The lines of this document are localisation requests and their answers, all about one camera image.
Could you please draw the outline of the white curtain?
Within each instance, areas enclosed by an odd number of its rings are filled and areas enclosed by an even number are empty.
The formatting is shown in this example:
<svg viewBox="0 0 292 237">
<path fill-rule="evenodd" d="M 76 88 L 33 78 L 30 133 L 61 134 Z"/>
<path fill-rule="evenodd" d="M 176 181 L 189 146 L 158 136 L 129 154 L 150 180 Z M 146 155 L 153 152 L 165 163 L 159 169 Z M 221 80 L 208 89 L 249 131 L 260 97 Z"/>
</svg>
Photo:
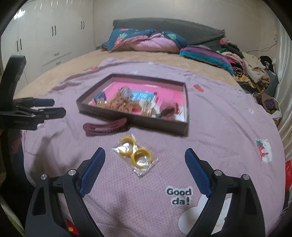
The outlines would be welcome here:
<svg viewBox="0 0 292 237">
<path fill-rule="evenodd" d="M 275 69 L 279 79 L 276 91 L 276 100 L 282 112 L 278 123 L 286 161 L 291 160 L 291 39 L 283 27 L 278 23 L 277 50 Z"/>
</svg>

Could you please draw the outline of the dark shallow cardboard box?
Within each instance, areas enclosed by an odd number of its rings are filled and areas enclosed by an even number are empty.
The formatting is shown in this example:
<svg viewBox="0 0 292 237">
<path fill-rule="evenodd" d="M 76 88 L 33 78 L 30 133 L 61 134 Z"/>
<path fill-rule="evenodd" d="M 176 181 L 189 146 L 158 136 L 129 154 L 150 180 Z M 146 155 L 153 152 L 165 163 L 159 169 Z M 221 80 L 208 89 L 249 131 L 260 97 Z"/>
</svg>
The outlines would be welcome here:
<svg viewBox="0 0 292 237">
<path fill-rule="evenodd" d="M 185 83 L 141 75 L 110 74 L 76 101 L 81 113 L 126 118 L 134 126 L 184 136 L 189 109 Z"/>
</svg>

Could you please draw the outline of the pile of clothes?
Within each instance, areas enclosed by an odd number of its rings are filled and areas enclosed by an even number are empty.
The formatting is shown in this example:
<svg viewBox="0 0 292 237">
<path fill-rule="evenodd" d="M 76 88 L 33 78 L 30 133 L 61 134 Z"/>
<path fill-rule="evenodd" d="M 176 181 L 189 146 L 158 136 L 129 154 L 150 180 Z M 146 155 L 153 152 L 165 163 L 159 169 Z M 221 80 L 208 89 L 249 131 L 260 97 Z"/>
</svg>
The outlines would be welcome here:
<svg viewBox="0 0 292 237">
<path fill-rule="evenodd" d="M 233 75 L 239 86 L 246 93 L 251 94 L 274 121 L 279 121 L 282 112 L 274 98 L 279 81 L 270 58 L 262 56 L 257 58 L 243 52 L 228 38 L 220 40 L 220 48 L 217 52 L 226 58 L 226 70 Z"/>
</svg>

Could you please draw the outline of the pink book in box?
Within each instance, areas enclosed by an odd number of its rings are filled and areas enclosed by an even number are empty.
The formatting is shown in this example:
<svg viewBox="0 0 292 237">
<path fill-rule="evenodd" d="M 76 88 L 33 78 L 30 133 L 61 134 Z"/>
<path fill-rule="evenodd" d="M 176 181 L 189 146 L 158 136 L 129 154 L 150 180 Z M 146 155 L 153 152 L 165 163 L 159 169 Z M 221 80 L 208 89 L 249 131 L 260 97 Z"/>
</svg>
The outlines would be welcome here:
<svg viewBox="0 0 292 237">
<path fill-rule="evenodd" d="M 150 118 L 160 118 L 170 121 L 177 121 L 173 119 L 174 103 L 177 102 L 180 106 L 184 108 L 184 120 L 179 121 L 181 122 L 186 121 L 185 116 L 186 96 L 183 87 L 173 89 L 166 87 L 164 84 L 161 86 L 154 86 L 146 83 L 138 84 L 130 82 L 113 81 L 109 86 L 102 90 L 105 92 L 106 100 L 111 99 L 114 96 L 114 94 L 118 91 L 118 89 L 120 89 L 121 87 L 128 87 L 131 89 L 131 91 L 133 92 L 134 101 L 139 102 L 140 100 L 145 100 L 148 102 L 156 103 L 152 117 Z M 96 107 L 93 98 L 88 102 L 88 105 Z M 132 112 L 130 114 L 141 116 L 141 111 Z"/>
</svg>

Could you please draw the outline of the beige bed sheet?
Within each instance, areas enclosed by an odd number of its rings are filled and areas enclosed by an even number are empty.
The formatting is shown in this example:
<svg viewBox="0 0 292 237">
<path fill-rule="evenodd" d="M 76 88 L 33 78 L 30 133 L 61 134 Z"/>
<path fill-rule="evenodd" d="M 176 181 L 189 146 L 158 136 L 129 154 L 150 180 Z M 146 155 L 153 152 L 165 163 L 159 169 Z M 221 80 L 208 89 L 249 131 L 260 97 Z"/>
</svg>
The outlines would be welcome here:
<svg viewBox="0 0 292 237">
<path fill-rule="evenodd" d="M 226 70 L 195 60 L 186 59 L 176 54 L 145 51 L 121 51 L 107 53 L 105 51 L 96 50 L 81 57 L 72 59 L 45 72 L 14 95 L 14 98 L 40 97 L 45 95 L 61 80 L 66 79 L 72 74 L 94 68 L 108 58 L 162 63 L 183 68 L 196 74 L 206 76 L 210 79 L 221 80 L 230 86 L 239 86 L 235 79 L 233 79 Z"/>
</svg>

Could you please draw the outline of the cream and gold hair claw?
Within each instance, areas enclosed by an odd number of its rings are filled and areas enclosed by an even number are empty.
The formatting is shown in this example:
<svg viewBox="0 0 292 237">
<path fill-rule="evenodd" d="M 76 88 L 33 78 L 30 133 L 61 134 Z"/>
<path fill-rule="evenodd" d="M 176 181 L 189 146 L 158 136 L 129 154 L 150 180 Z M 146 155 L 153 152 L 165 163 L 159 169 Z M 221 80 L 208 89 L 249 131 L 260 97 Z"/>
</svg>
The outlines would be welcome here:
<svg viewBox="0 0 292 237">
<path fill-rule="evenodd" d="M 140 100 L 139 105 L 141 107 L 141 116 L 152 117 L 153 110 L 156 106 L 155 102 L 148 102 L 145 100 Z"/>
</svg>

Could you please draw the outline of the floral blue pink quilt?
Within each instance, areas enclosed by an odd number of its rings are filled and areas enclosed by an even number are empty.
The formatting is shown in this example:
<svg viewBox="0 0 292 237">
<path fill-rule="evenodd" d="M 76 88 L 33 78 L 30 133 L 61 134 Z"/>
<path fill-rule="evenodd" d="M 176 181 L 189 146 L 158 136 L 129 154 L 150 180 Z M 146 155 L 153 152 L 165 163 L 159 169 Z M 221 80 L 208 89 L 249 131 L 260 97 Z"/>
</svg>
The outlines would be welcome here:
<svg viewBox="0 0 292 237">
<path fill-rule="evenodd" d="M 137 30 L 131 28 L 114 29 L 107 42 L 101 45 L 102 51 L 148 51 L 178 54 L 188 46 L 187 41 L 177 33 Z"/>
</svg>

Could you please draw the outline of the grey headboard cushion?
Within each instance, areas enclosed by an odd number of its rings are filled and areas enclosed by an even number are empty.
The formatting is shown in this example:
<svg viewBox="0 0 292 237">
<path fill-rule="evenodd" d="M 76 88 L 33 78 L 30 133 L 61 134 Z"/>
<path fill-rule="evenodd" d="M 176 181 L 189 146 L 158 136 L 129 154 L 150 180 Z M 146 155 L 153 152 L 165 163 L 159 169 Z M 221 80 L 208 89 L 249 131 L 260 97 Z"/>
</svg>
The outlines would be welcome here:
<svg viewBox="0 0 292 237">
<path fill-rule="evenodd" d="M 173 32 L 183 37 L 191 45 L 218 41 L 225 36 L 224 30 L 218 30 L 191 21 L 171 18 L 117 19 L 113 21 L 113 28 L 155 29 L 159 32 Z"/>
</svg>

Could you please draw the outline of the purple patterned blanket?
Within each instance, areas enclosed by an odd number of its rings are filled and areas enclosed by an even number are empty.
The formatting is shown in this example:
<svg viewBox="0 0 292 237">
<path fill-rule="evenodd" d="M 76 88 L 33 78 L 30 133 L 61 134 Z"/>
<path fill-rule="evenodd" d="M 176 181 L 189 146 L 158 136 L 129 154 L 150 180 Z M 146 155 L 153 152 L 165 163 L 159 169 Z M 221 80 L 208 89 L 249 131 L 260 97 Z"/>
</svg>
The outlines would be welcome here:
<svg viewBox="0 0 292 237">
<path fill-rule="evenodd" d="M 139 178 L 113 151 L 122 133 L 89 137 L 85 123 L 98 119 L 81 114 L 76 100 L 104 77 L 145 75 L 186 85 L 188 134 L 184 137 L 132 127 L 138 143 L 157 164 Z M 202 196 L 185 164 L 185 151 L 226 175 L 250 175 L 260 199 L 265 229 L 276 225 L 285 198 L 285 155 L 274 121 L 251 95 L 225 83 L 163 64 L 107 59 L 98 67 L 68 77 L 47 95 L 66 109 L 62 119 L 48 120 L 36 131 L 24 131 L 22 147 L 28 180 L 56 177 L 77 168 L 97 148 L 106 160 L 84 202 L 105 236 L 185 236 L 180 217 L 197 209 Z"/>
</svg>

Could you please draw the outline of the beige dotted mesh bow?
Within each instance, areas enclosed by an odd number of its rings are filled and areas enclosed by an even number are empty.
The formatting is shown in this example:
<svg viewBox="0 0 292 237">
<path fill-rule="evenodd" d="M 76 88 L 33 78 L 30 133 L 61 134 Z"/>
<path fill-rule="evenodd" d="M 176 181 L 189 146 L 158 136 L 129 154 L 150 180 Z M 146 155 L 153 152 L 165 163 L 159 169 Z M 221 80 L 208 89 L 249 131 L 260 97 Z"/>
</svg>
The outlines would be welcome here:
<svg viewBox="0 0 292 237">
<path fill-rule="evenodd" d="M 128 87 L 121 87 L 111 99 L 99 102 L 95 105 L 103 109 L 126 113 L 141 111 L 138 101 L 133 100 L 133 92 Z"/>
</svg>

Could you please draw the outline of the maroon hair clip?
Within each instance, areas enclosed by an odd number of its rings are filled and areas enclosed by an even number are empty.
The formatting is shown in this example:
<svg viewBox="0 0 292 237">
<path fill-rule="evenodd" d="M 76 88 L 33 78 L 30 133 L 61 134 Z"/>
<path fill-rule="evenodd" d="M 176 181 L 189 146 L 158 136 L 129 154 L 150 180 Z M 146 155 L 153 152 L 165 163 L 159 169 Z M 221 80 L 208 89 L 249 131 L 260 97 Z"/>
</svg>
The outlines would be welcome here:
<svg viewBox="0 0 292 237">
<path fill-rule="evenodd" d="M 105 124 L 85 123 L 83 130 L 88 136 L 103 136 L 125 132 L 130 129 L 126 118 L 121 118 Z"/>
</svg>

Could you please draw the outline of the yellow hoop earrings bag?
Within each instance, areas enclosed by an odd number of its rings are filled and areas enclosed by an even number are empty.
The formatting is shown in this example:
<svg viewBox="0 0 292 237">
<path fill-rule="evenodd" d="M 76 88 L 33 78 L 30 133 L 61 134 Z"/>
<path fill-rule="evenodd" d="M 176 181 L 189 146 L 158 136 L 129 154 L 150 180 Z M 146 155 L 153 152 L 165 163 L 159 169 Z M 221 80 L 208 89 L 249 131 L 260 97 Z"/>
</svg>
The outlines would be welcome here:
<svg viewBox="0 0 292 237">
<path fill-rule="evenodd" d="M 147 175 L 159 160 L 152 151 L 142 146 L 133 134 L 119 139 L 112 150 L 130 166 L 139 178 Z"/>
</svg>

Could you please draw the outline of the striped folded blanket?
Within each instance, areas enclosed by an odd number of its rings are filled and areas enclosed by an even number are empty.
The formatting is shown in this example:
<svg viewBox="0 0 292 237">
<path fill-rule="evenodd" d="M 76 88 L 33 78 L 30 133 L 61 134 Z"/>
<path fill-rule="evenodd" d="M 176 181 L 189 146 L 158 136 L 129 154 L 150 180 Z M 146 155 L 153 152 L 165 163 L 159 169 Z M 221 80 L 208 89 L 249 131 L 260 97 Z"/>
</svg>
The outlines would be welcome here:
<svg viewBox="0 0 292 237">
<path fill-rule="evenodd" d="M 179 55 L 187 59 L 196 60 L 215 67 L 222 68 L 226 70 L 231 76 L 233 76 L 233 69 L 229 60 L 221 53 L 215 52 L 204 45 L 191 45 L 182 48 Z"/>
</svg>

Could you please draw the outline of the red cherry earrings card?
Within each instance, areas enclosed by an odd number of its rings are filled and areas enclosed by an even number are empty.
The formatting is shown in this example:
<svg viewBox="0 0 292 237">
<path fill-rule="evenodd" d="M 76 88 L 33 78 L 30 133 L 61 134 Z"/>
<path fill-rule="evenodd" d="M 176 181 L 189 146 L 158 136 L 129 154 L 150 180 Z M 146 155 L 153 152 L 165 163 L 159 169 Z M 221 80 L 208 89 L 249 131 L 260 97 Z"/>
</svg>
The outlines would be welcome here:
<svg viewBox="0 0 292 237">
<path fill-rule="evenodd" d="M 177 102 L 174 103 L 173 119 L 177 121 L 184 120 L 184 108 Z"/>
</svg>

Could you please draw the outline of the white wardrobe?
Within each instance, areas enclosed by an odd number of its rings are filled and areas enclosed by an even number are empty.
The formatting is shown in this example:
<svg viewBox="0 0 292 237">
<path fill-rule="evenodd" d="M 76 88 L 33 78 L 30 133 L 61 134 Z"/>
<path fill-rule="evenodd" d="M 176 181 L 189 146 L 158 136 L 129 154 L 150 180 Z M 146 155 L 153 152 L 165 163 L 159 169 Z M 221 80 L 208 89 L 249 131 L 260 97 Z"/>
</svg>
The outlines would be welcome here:
<svg viewBox="0 0 292 237">
<path fill-rule="evenodd" d="M 1 59 L 26 58 L 16 93 L 43 73 L 95 50 L 94 2 L 27 1 L 1 37 Z"/>
</svg>

